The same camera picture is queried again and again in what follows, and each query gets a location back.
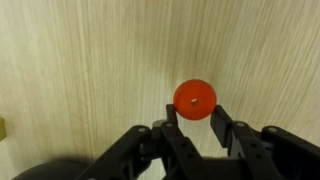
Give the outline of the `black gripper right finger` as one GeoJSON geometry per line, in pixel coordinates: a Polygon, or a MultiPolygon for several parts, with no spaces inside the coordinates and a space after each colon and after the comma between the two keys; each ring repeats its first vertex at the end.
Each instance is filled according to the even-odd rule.
{"type": "Polygon", "coordinates": [[[216,135],[220,145],[228,148],[231,143],[231,126],[233,120],[221,105],[217,105],[211,114],[210,126],[216,135]]]}

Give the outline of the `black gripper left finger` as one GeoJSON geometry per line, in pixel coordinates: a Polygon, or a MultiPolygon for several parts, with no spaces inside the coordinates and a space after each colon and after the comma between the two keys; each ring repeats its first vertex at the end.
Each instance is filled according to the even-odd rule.
{"type": "Polygon", "coordinates": [[[176,109],[173,104],[166,105],[166,115],[167,115],[166,124],[168,126],[177,126],[178,125],[176,109]]]}

